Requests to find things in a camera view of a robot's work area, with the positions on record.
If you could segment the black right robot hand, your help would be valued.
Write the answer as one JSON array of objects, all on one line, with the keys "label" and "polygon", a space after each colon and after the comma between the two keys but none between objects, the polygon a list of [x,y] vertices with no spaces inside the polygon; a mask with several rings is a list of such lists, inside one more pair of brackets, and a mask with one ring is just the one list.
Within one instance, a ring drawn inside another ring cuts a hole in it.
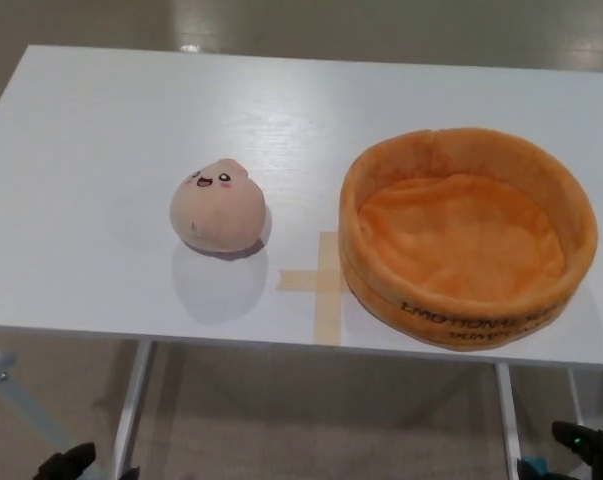
[{"label": "black right robot hand", "polygon": [[569,448],[591,469],[592,479],[603,479],[603,431],[566,421],[552,423],[554,439]]}]

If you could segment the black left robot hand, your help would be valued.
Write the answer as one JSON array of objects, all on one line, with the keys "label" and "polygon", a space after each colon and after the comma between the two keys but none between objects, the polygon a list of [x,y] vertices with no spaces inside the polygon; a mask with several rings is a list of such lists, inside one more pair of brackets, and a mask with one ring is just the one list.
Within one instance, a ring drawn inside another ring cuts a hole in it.
[{"label": "black left robot hand", "polygon": [[33,480],[76,480],[96,460],[93,442],[82,443],[66,452],[56,452],[39,467]]}]

